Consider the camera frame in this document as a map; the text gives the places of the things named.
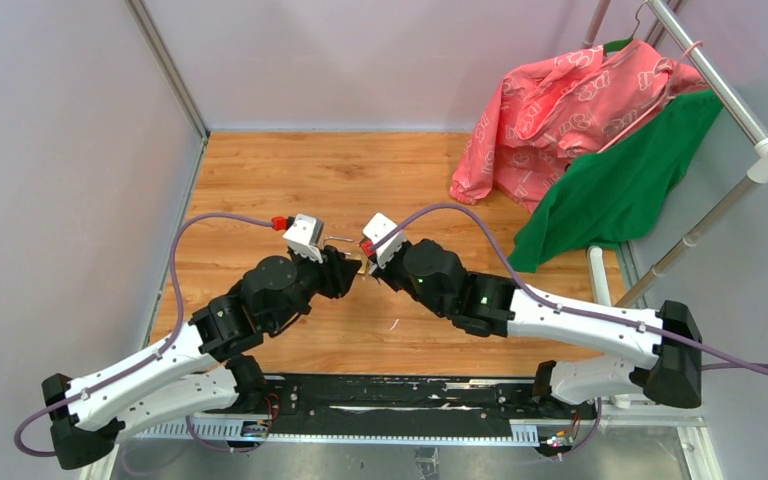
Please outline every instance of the green cloth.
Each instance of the green cloth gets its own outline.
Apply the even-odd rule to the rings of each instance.
[[[534,272],[568,250],[646,235],[721,109],[711,91],[679,95],[628,138],[576,158],[514,237],[511,265]]]

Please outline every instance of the wooden surface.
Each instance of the wooden surface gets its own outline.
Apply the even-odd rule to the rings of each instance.
[[[377,211],[398,223],[423,206],[452,201],[447,188],[466,139],[438,133],[214,133],[189,213],[225,211],[265,220],[307,213],[325,221],[324,235],[359,239]],[[510,251],[527,211],[498,192],[473,209]],[[431,213],[407,235],[414,242],[434,239],[467,269],[505,274],[478,227],[459,212]],[[354,244],[337,246],[357,250]],[[178,250],[185,318],[226,293],[262,258],[285,252],[271,229],[224,219],[194,225]],[[606,252],[605,260],[618,298],[623,285],[616,257]],[[550,292],[592,299],[583,251],[563,254],[524,278]],[[532,375],[544,360],[595,355],[540,338],[467,335],[404,292],[368,277],[357,278],[341,300],[316,296],[312,308],[280,337],[250,351],[264,371]],[[152,341],[172,330],[175,316],[167,285]]]

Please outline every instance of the garment rack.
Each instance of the garment rack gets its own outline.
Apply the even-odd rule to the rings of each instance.
[[[673,10],[673,8],[677,8],[682,3],[681,0],[672,0],[673,8],[664,0],[645,0],[643,3],[649,6],[657,19],[655,25],[646,36],[647,42],[654,45],[662,36],[663,31],[666,30],[682,49],[690,48],[693,45],[694,40],[685,31]],[[602,20],[605,18],[605,13],[610,4],[611,0],[599,1],[596,12],[593,14],[593,19],[590,22],[590,27],[587,29],[583,48],[593,46],[596,34],[599,32],[599,27],[602,25]],[[668,268],[675,264],[687,250],[695,247],[702,236],[723,218],[738,201],[748,196],[759,186],[768,183],[767,128],[728,81],[714,68],[701,47],[693,48],[688,58],[711,87],[711,90],[719,97],[732,118],[740,125],[746,137],[752,141],[759,159],[747,170],[746,175],[737,185],[732,187],[690,231],[682,236],[658,262],[652,265],[649,271],[617,302],[617,306],[631,306],[640,300],[652,288],[655,280],[665,276]]]

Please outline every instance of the white wall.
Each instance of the white wall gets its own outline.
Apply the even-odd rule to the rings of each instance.
[[[750,0],[685,3],[680,16],[689,33],[704,40],[712,62],[768,127],[768,8]],[[657,228],[634,243],[645,266],[737,183],[755,158],[739,127],[722,114]],[[729,214],[653,294],[658,302],[687,303],[707,343],[768,362],[768,185]],[[705,417],[726,478],[768,478],[768,378],[711,372],[703,389]]]
[[[0,1],[0,478],[76,476],[13,429],[143,341],[198,148],[124,2]]]
[[[472,129],[505,73],[579,48],[596,5],[146,3],[207,124],[232,130]],[[639,3],[615,0],[599,39],[627,37]]]

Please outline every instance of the robotic arm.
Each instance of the robotic arm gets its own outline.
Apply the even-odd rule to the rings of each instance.
[[[58,373],[43,381],[46,405],[81,395],[50,414],[61,467],[92,463],[114,444],[158,423],[211,409],[258,407],[266,380],[255,359],[242,354],[263,343],[264,333],[275,337],[310,313],[314,295],[346,295],[361,267],[361,261],[346,259],[335,247],[319,246],[321,220],[298,215],[290,221],[284,233],[289,258],[263,259],[228,293],[196,311],[162,354],[169,337],[99,372],[80,378]],[[88,393],[90,386],[148,357],[155,360]],[[221,362],[226,362],[222,368],[193,374]]]
[[[658,311],[623,309],[537,289],[525,292],[510,278],[467,271],[455,253],[432,240],[414,245],[403,232],[373,251],[372,245],[395,228],[380,213],[364,227],[361,247],[374,262],[370,274],[395,291],[404,290],[438,317],[448,318],[472,335],[544,337],[606,354],[573,363],[544,362],[537,369],[531,392],[536,400],[506,401],[536,401],[547,414],[569,411],[570,406],[591,398],[624,393],[643,393],[677,408],[701,405],[701,352],[645,328],[657,327],[701,341],[685,305],[668,301]],[[535,295],[557,308],[536,301]],[[576,309],[625,317],[644,327],[634,330],[570,313]]]

